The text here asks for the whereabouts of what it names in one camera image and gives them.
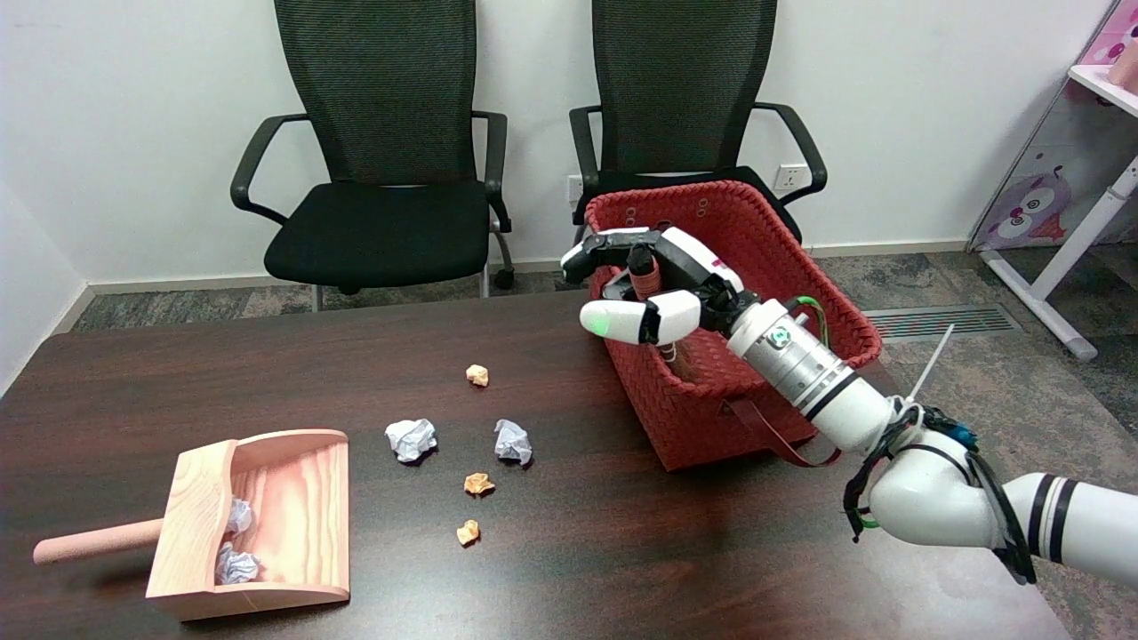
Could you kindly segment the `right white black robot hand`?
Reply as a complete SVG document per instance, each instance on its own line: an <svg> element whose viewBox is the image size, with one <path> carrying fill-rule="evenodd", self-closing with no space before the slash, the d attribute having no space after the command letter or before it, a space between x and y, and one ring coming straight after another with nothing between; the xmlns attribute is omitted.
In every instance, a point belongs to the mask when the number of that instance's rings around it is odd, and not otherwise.
<svg viewBox="0 0 1138 640"><path fill-rule="evenodd" d="M662 292L648 300L591 300L582 328L601 339L627 344L670 344L703 329L731 335L732 325L760 297L703 243L682 229L648 227L597 232L566 252L560 266L567 284L582 284L601 266L627 266L635 251L649 252L659 268Z"/></svg>

